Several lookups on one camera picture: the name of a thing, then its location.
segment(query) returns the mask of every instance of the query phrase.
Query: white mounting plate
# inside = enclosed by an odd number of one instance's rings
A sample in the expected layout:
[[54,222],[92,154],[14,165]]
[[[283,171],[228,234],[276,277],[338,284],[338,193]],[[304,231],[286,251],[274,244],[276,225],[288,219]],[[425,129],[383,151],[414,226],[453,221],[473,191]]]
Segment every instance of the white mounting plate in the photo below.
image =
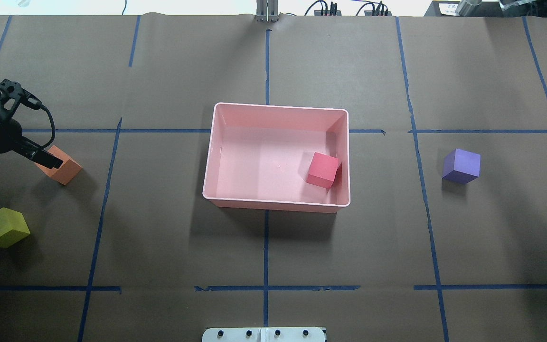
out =
[[[308,331],[308,335],[303,335],[303,331]],[[209,328],[204,331],[202,342],[326,342],[325,331],[318,327]]]

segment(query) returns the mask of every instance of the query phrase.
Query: white bracket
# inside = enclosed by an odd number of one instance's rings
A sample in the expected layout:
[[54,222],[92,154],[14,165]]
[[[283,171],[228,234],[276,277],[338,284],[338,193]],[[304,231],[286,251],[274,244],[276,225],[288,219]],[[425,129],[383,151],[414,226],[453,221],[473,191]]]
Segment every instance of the white bracket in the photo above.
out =
[[278,21],[278,0],[256,0],[256,21]]
[[318,327],[210,328],[202,342],[326,342],[326,329]]

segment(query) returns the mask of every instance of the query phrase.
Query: silver cylinder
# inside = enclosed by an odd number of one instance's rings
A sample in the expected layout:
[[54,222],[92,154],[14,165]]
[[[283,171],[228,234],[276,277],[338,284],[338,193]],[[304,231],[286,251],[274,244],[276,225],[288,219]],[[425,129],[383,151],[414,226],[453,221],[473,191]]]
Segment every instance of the silver cylinder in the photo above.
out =
[[474,14],[480,4],[482,4],[482,0],[462,0],[457,5],[455,12],[462,17],[469,17]]

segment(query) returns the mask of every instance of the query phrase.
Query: pink box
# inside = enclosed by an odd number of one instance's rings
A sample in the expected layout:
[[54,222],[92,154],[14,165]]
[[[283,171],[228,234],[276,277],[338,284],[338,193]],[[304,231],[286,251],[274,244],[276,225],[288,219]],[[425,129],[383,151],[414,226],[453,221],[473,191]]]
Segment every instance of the pink box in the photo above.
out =
[[322,188],[330,188],[335,181],[339,160],[322,153],[314,153],[306,182]]
[[[330,189],[306,183],[314,152],[340,161]],[[348,112],[215,105],[202,195],[230,208],[337,212],[347,207]]]

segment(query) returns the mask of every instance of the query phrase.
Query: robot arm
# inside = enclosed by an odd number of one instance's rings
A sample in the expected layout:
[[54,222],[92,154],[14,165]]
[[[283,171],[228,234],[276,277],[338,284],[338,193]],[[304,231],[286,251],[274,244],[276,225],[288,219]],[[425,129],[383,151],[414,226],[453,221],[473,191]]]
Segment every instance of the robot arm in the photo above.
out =
[[[22,136],[21,125],[12,119],[20,104],[33,110],[44,110],[48,114],[52,137],[45,145],[38,145]],[[43,106],[37,97],[23,89],[18,82],[3,80],[0,83],[0,153],[14,151],[49,169],[58,169],[63,161],[44,150],[52,143],[54,136],[54,121],[48,108]]]

